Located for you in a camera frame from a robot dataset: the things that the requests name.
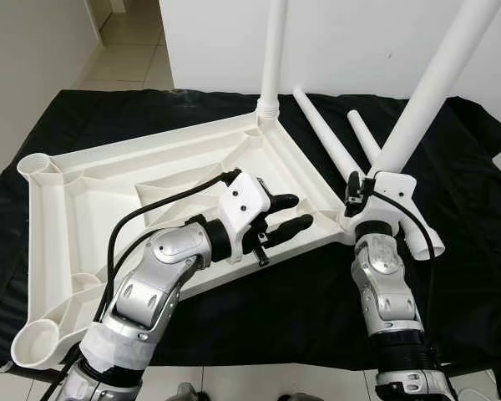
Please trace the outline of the black table frame leg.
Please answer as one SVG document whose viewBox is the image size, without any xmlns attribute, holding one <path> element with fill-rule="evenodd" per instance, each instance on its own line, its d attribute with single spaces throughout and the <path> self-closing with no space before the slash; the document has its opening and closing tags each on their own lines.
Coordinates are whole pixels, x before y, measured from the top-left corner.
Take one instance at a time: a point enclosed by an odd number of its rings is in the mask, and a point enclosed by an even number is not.
<svg viewBox="0 0 501 401">
<path fill-rule="evenodd" d="M 20 367 L 10 362 L 10 360 L 0 360 L 0 374 L 12 374 L 15 377 L 32 378 L 33 370 Z"/>
</svg>

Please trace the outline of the grey left robot foot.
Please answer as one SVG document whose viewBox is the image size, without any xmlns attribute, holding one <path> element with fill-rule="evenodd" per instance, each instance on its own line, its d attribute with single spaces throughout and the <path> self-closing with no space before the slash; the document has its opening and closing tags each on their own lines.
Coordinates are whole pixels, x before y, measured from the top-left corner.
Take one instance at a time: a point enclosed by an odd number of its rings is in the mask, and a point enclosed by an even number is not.
<svg viewBox="0 0 501 401">
<path fill-rule="evenodd" d="M 175 396 L 168 398 L 168 401 L 200 401 L 200 394 L 192 384 L 184 382 L 177 386 Z"/>
</svg>

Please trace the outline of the white plastic table top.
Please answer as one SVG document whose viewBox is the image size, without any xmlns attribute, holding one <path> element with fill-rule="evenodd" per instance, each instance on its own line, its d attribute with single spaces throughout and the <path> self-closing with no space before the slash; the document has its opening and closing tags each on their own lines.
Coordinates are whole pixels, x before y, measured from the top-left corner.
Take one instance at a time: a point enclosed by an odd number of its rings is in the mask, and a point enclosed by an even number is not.
<svg viewBox="0 0 501 401">
<path fill-rule="evenodd" d="M 82 340 L 107 282 L 110 247 L 124 252 L 141 234 L 194 216 L 220 220 L 225 172 L 257 177 L 269 195 L 299 197 L 296 207 L 263 215 L 267 232 L 314 217 L 311 228 L 266 249 L 272 264 L 341 240 L 346 228 L 338 195 L 285 127 L 254 112 L 63 155 L 34 153 L 17 169 L 28 186 L 27 324 L 10 352 L 29 369 L 56 368 Z M 227 259 L 196 272 L 181 296 L 259 271 L 243 240 L 232 242 Z"/>
</svg>

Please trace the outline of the black table cloth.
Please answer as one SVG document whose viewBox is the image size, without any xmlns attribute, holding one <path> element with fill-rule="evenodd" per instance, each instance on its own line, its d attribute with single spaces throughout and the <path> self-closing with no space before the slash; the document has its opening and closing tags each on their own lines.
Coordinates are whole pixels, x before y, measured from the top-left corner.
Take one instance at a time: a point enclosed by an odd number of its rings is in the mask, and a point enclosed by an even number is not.
<svg viewBox="0 0 501 401">
<path fill-rule="evenodd" d="M 194 90 L 60 91 L 20 154 L 70 150 L 247 114 L 256 97 Z M 406 165 L 414 200 L 445 244 L 434 262 L 407 260 L 407 281 L 446 363 L 501 363 L 501 122 L 450 97 Z M 0 173 L 0 360 L 27 317 L 27 183 Z M 333 243 L 183 299 L 154 364 L 307 363 L 374 367 L 352 248 Z"/>
</svg>

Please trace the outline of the white tapered table leg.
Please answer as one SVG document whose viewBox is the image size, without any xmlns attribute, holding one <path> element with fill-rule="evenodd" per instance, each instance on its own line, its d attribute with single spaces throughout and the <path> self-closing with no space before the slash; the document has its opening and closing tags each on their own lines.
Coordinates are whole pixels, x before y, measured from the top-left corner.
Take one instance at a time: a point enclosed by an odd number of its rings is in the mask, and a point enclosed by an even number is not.
<svg viewBox="0 0 501 401">
<path fill-rule="evenodd" d="M 357 140 L 360 141 L 362 153 L 365 154 L 370 165 L 376 164 L 381 148 L 376 138 L 370 133 L 368 126 L 362 121 L 361 115 L 356 110 L 351 110 L 347 112 L 347 122 L 352 126 Z M 415 215 L 416 218 L 411 218 L 403 214 L 400 220 L 401 232 L 406 237 L 404 241 L 406 241 L 408 252 L 418 261 L 426 261 L 430 257 L 441 256 L 446 249 L 442 238 L 438 236 L 438 233 L 431 226 L 426 226 L 426 232 L 429 236 L 429 240 L 426 240 L 421 230 L 418 229 L 418 225 L 416 225 L 416 222 L 422 222 L 423 224 L 425 219 L 418 211 L 416 211 Z"/>
<path fill-rule="evenodd" d="M 258 121 L 271 121 L 280 114 L 282 45 L 284 45 L 287 10 L 288 0 L 271 0 L 267 11 L 261 95 L 256 104 Z"/>
<path fill-rule="evenodd" d="M 463 0 L 368 175 L 400 173 L 441 110 L 501 8 L 501 0 Z"/>
<path fill-rule="evenodd" d="M 326 119 L 316 109 L 308 95 L 301 88 L 294 88 L 293 96 L 297 104 L 299 104 L 301 112 L 311 124 L 311 128 L 315 131 L 316 137 L 318 137 L 323 148 L 326 149 L 328 157 L 333 161 L 336 168 L 341 171 L 343 179 L 350 177 L 353 173 L 362 175 L 360 165 L 347 152 L 346 146 L 338 139 L 335 131 L 328 126 Z"/>
</svg>

